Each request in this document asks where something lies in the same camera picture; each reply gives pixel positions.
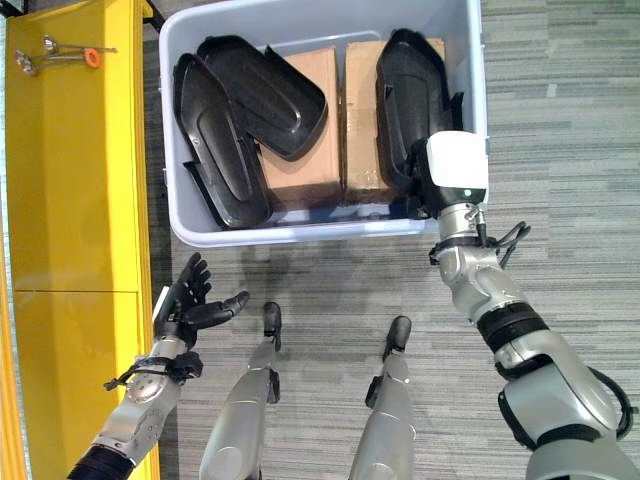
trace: cardboard box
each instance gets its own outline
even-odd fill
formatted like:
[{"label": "cardboard box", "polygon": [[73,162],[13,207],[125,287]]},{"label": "cardboard box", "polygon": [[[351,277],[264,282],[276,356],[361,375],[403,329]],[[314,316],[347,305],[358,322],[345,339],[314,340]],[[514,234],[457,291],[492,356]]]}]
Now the cardboard box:
[{"label": "cardboard box", "polygon": [[[444,58],[444,42],[439,38],[428,41]],[[376,63],[385,44],[371,41],[347,45],[343,181],[348,203],[389,203],[395,197],[380,175],[376,144]]]},{"label": "cardboard box", "polygon": [[260,146],[262,169],[274,208],[295,210],[337,206],[342,200],[338,132],[338,80],[335,49],[285,57],[324,93],[328,114],[316,144],[299,160],[288,162]]}]

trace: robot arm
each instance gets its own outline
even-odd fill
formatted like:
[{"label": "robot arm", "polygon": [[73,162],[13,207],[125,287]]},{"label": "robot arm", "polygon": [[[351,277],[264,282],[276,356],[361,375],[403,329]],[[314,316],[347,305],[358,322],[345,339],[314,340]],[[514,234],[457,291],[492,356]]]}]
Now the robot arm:
[{"label": "robot arm", "polygon": [[[633,411],[623,401],[624,425],[616,431],[615,409],[598,378],[623,400],[624,392],[582,363],[503,269],[528,227],[519,224],[501,240],[487,237],[481,208],[488,187],[484,139],[438,132],[418,142],[413,156],[423,212],[440,227],[431,261],[508,381],[498,403],[516,440],[533,451],[527,480],[640,479],[616,444],[630,428]],[[507,248],[502,262],[501,248]]]},{"label": "robot arm", "polygon": [[126,479],[158,441],[181,386],[202,372],[198,354],[191,351],[198,330],[230,320],[249,300],[243,291],[224,302],[205,303],[211,289],[206,267],[194,254],[176,283],[163,289],[154,309],[151,352],[105,384],[107,390],[126,386],[125,397],[67,478]]}]

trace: yellow panel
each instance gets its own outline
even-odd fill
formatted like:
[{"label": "yellow panel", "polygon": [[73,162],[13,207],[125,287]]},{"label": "yellow panel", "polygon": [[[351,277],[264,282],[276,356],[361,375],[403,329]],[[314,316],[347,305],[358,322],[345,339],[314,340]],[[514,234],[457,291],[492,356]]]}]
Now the yellow panel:
[{"label": "yellow panel", "polygon": [[[8,22],[10,241],[37,480],[61,478],[79,458],[123,394],[104,393],[102,382],[151,344],[142,104],[149,14],[139,0],[96,0]],[[27,77],[14,51],[42,52],[44,34],[118,53],[105,54],[98,70],[66,65]],[[155,449],[131,478],[159,478]]]},{"label": "yellow panel", "polygon": [[136,296],[15,293],[34,478],[64,478],[117,405],[116,392],[102,387],[118,369],[113,318],[135,318]]},{"label": "yellow panel", "polygon": [[[141,19],[141,3],[104,0],[8,22],[7,176],[16,289],[140,287],[136,182],[144,161],[136,164],[142,131],[136,131],[135,115],[142,121]],[[74,64],[28,77],[13,62],[14,51],[42,53],[44,34],[118,53],[105,54],[97,70]]]},{"label": "yellow panel", "polygon": [[[2,218],[0,217],[0,237],[2,237],[1,234]],[[0,255],[0,375],[2,378],[0,478],[26,480],[27,470],[25,468],[24,449],[20,432],[5,272],[4,254],[2,254]]]}]

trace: white storage bin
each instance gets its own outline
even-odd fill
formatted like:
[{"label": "white storage bin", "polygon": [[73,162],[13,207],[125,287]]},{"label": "white storage bin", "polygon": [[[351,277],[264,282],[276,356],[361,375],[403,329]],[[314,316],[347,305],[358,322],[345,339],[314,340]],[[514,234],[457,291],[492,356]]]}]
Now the white storage bin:
[{"label": "white storage bin", "polygon": [[160,33],[160,75],[169,217],[178,238],[195,247],[225,247],[437,231],[433,220],[393,219],[385,205],[276,214],[263,228],[221,231],[182,166],[191,154],[173,114],[173,67],[207,36],[240,35],[283,56],[334,45],[342,77],[348,43],[386,40],[402,27],[444,40],[449,91],[464,92],[465,130],[486,137],[479,0],[234,0],[169,18]]}]

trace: gray carpet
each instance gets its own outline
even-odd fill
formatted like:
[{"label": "gray carpet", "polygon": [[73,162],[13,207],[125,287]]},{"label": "gray carpet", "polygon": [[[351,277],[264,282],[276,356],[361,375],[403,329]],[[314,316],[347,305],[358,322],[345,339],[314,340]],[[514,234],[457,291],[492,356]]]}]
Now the gray carpet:
[{"label": "gray carpet", "polygon": [[[160,2],[165,13],[189,2]],[[640,404],[640,4],[483,2],[491,135],[490,233],[533,232],[509,270],[547,323]],[[157,42],[145,44],[154,292],[193,249],[170,236],[162,187]],[[427,252],[434,236],[204,251],[214,295],[250,307],[200,334],[203,378],[187,383],[161,442],[164,479],[197,478],[225,396],[280,303],[282,401],[267,412],[265,479],[344,479],[391,319],[414,330],[407,356],[415,478],[523,478],[529,454],[502,421],[504,382],[450,303]],[[622,443],[640,464],[640,428]]]}]

